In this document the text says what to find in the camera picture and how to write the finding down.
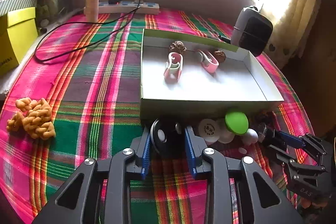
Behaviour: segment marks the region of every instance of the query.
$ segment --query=curtain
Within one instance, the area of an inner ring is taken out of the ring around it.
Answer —
[[[260,1],[261,13],[273,23],[265,52],[281,69],[291,57],[302,57],[321,0]]]

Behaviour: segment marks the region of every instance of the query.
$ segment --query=power strip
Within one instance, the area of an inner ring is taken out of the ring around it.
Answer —
[[[128,13],[136,8],[138,4],[133,1],[121,1],[118,4],[109,4],[108,2],[99,2],[99,14]],[[140,4],[137,14],[158,15],[160,7],[157,3],[144,2]]]

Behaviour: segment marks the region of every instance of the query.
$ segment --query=black round object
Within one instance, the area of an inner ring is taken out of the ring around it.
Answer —
[[[174,119],[156,119],[151,127],[151,141],[162,158],[180,158],[184,151],[184,132]]]

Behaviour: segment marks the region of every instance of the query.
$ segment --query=plaid tablecloth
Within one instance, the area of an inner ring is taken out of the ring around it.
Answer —
[[[101,14],[100,22],[117,14]],[[48,58],[98,41],[119,28],[128,18],[105,26],[67,25],[54,32],[40,47],[38,56]],[[74,16],[71,21],[85,21]],[[129,147],[142,134],[139,119],[140,48],[142,29],[152,28],[217,38],[230,37],[232,27],[213,19],[162,9],[157,16],[135,15],[131,24],[104,42],[69,56],[36,63],[31,59],[16,80],[0,119],[0,187],[25,223],[31,223],[50,195],[85,158],[105,159]],[[285,102],[274,111],[278,129],[294,135],[313,133],[307,115],[291,86],[266,55],[258,57]],[[55,139],[32,140],[26,133],[7,133],[15,100],[46,98],[52,107]],[[229,145],[214,144],[223,154],[241,158],[240,140]],[[299,162],[307,155],[296,151]],[[248,155],[283,189],[294,205],[297,196],[287,193],[282,168],[263,156],[258,144]],[[132,223],[194,223],[204,221],[206,181],[195,181],[187,162],[160,160],[153,155],[151,171],[143,182],[131,184]],[[234,219],[237,221],[233,196]]]

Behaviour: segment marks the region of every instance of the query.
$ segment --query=open box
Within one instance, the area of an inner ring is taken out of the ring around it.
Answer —
[[[168,47],[174,41],[182,41],[187,50],[179,81],[168,84],[163,73]],[[195,56],[197,49],[220,49],[226,60],[209,74]],[[267,72],[248,50],[210,38],[153,29],[143,30],[140,98],[142,119],[164,115],[216,118],[223,117],[228,108],[252,114],[283,102]]]

